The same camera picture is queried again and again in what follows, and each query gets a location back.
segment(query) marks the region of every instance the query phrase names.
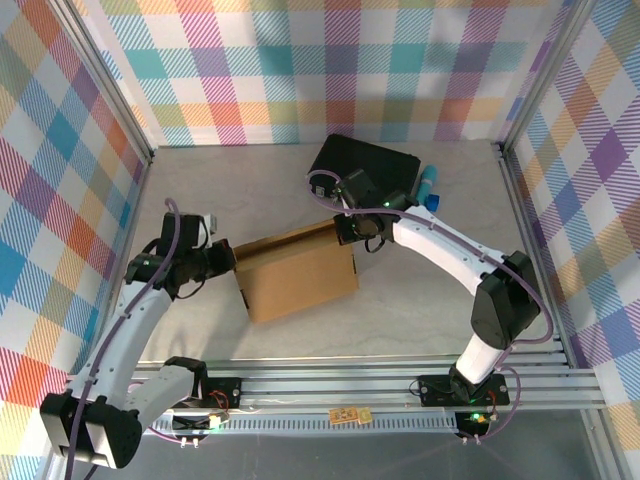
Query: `brown cardboard box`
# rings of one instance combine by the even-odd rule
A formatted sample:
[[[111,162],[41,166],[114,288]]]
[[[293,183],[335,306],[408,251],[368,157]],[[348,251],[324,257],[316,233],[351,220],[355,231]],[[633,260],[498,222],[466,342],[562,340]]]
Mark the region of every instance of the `brown cardboard box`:
[[[350,245],[333,220],[234,249],[236,279],[255,323],[297,312],[358,289]]]

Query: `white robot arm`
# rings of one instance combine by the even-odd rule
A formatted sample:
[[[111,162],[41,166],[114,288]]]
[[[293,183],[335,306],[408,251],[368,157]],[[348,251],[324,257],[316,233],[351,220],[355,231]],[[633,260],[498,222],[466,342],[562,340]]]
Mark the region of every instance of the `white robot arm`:
[[[131,377],[151,332],[173,300],[180,298],[180,287],[192,280],[204,283],[235,266],[227,240],[211,240],[215,233],[212,216],[183,214],[180,224],[177,248],[165,273],[129,311],[109,340],[113,325],[127,315],[132,299],[167,256],[173,237],[172,213],[165,215],[160,238],[129,263],[115,312],[87,363],[64,393],[50,393],[43,400],[40,415],[53,450],[59,455],[69,454],[72,424],[89,380],[93,383],[84,398],[75,459],[105,467],[126,466],[137,450],[142,432],[181,400],[192,397],[216,402],[209,397],[206,364],[183,357],[167,360],[157,375],[129,393]],[[110,342],[108,349],[92,376],[93,363],[105,342]]]
[[[496,266],[514,272],[537,294],[531,259],[521,252],[506,256],[473,241],[401,192],[383,197],[363,170],[338,181],[335,192],[347,208],[328,208],[348,212],[334,217],[341,243],[368,242],[379,236],[380,246],[391,241],[419,253],[451,274],[474,296],[474,334],[452,366],[449,382],[450,391],[463,404],[481,397],[500,359],[540,313],[535,299]],[[462,245],[470,245],[475,254]]]
[[[375,187],[366,182],[359,171],[338,184],[342,200],[349,208],[384,205],[406,211],[414,219],[426,219],[427,224],[437,223],[439,228],[429,228],[416,220],[386,213],[338,215],[334,220],[340,242],[368,241],[379,235],[383,241],[393,241],[439,265],[475,296],[471,315],[475,333],[449,373],[450,389],[456,401],[471,404],[484,394],[483,386],[491,378],[496,362],[539,313],[526,292],[486,260],[508,264],[537,289],[531,260],[519,252],[505,257],[502,252],[472,242],[439,222],[426,208],[412,205],[404,197],[399,200],[376,198]],[[129,318],[113,337],[98,372],[91,376],[96,354],[107,340],[106,333],[67,391],[48,394],[44,399],[41,416],[58,454],[67,456],[69,453],[71,425],[88,380],[93,384],[86,397],[75,456],[77,460],[111,468],[122,468],[131,461],[142,432],[167,409],[186,397],[208,397],[210,386],[206,365],[182,357],[168,360],[155,377],[132,393],[128,388],[151,332],[172,301],[178,298],[180,287],[191,280],[204,282],[235,267],[233,250],[227,241],[211,241],[212,222],[212,217],[180,216],[183,228],[170,267],[130,311]],[[130,262],[116,311],[105,332],[110,331],[131,299],[158,270],[169,250],[172,226],[172,214],[165,215],[161,237]],[[445,234],[447,232],[474,243],[484,257],[470,255],[452,241],[451,236]]]

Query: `blue object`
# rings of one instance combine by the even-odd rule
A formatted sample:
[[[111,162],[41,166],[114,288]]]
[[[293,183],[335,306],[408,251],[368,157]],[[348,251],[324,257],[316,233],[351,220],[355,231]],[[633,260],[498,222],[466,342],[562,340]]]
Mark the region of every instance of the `blue object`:
[[[435,213],[438,210],[438,205],[440,205],[440,195],[430,194],[427,197],[427,203],[425,204],[425,207],[427,207],[427,210]]]
[[[431,193],[431,188],[436,183],[438,178],[438,169],[433,165],[427,165],[420,175],[420,186],[418,187],[418,193],[416,194],[416,200],[420,205],[427,206],[427,198]]]

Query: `wall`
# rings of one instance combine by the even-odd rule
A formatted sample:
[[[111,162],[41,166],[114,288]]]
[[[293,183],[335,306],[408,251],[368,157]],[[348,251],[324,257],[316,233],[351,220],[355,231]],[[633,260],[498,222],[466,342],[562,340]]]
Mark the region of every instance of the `wall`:
[[[581,366],[640,478],[640,2],[600,0],[516,153]]]
[[[84,361],[143,162],[45,0],[0,11],[0,478],[28,479],[47,455],[38,406]]]
[[[148,134],[187,146],[487,138],[561,2],[76,3]]]
[[[529,92],[531,92],[531,87],[533,86],[535,80],[538,78],[540,69],[545,64],[549,56],[549,53],[551,52],[551,47],[553,45],[553,42],[555,42],[556,38],[558,38],[558,35],[562,31],[564,22],[565,20],[567,20],[567,17],[571,12],[571,7],[574,4],[575,4],[575,0],[564,0],[562,2],[560,11],[556,15],[553,23],[551,24],[551,28],[549,28],[549,31],[547,32],[547,35],[545,36],[544,41],[540,46],[540,50],[538,50],[533,62],[531,62],[531,66],[529,67],[529,71],[527,72],[527,75],[524,81],[520,84],[520,87],[518,89],[518,94],[516,95],[513,101],[513,104],[509,109],[509,113],[507,114],[507,119],[503,123],[502,128],[500,129],[500,133],[497,135],[497,137],[492,138],[492,140],[495,140],[497,142],[504,142],[506,140],[507,135],[511,130],[511,127],[513,126],[513,121],[518,116],[518,113],[520,113],[520,110],[522,109],[522,104],[525,98],[527,98],[527,96],[529,95]]]

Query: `small wooden block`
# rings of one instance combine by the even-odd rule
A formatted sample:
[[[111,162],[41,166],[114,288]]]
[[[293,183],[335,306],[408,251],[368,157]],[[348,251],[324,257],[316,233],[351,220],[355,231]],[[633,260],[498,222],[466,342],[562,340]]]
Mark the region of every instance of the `small wooden block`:
[[[358,409],[356,407],[334,408],[329,410],[329,423],[331,425],[357,421]]]
[[[373,415],[371,415],[371,409],[369,407],[358,408],[358,423],[364,425],[365,423],[373,422]]]

